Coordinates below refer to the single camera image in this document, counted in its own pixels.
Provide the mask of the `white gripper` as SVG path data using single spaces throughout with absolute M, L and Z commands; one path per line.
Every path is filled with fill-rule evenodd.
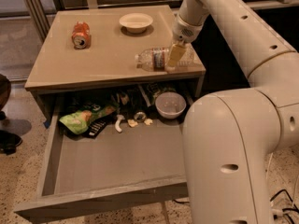
M 201 30 L 202 25 L 190 25 L 177 15 L 172 27 L 173 40 L 176 42 L 192 43 Z M 186 47 L 184 45 L 173 44 L 169 50 L 167 65 L 169 67 L 175 67 L 185 52 Z

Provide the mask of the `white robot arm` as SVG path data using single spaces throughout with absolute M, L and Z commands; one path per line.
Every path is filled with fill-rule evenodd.
M 249 87 L 195 101 L 183 125 L 193 224 L 274 224 L 264 158 L 299 144 L 299 54 L 242 0 L 184 0 L 175 40 L 212 17 Z

